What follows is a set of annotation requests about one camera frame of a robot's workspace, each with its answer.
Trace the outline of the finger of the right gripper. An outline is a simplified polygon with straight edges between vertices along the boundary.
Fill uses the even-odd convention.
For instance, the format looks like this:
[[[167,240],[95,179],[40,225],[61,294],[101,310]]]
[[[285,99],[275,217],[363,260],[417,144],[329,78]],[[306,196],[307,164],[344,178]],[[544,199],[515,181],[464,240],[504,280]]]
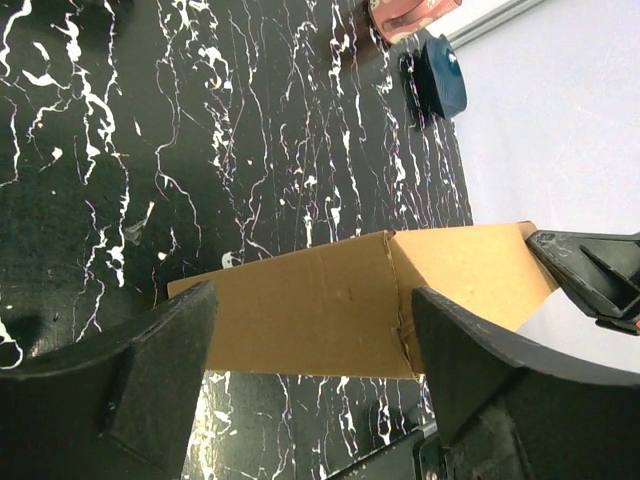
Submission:
[[[526,240],[571,301],[600,327],[639,331],[639,235],[538,230]]]

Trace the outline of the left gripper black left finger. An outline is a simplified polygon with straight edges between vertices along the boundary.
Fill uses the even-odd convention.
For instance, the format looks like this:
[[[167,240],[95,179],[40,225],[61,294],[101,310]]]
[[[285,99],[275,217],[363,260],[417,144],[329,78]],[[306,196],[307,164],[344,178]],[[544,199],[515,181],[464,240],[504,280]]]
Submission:
[[[2,478],[179,478],[216,309],[198,283],[3,372]]]

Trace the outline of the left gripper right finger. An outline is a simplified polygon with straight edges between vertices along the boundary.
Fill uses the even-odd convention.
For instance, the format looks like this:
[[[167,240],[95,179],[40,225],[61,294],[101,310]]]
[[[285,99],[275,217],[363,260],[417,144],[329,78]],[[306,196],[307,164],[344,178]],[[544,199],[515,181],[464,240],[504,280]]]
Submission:
[[[411,303],[449,478],[638,478],[638,374],[548,348],[428,287]]]

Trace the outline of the brown cardboard box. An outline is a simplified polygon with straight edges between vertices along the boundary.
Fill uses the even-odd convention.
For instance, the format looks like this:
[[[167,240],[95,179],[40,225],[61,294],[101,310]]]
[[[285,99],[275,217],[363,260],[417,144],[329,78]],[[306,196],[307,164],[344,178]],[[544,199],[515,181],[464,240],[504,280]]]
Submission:
[[[411,379],[427,286],[509,331],[557,283],[529,221],[381,231],[206,274],[218,301],[207,366],[240,373]]]

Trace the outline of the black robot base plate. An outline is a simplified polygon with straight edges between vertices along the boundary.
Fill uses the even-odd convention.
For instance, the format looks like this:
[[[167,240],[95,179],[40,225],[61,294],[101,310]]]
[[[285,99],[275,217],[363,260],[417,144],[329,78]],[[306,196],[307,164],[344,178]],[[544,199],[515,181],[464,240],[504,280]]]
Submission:
[[[415,428],[402,438],[329,476],[331,480],[448,478],[435,422]]]

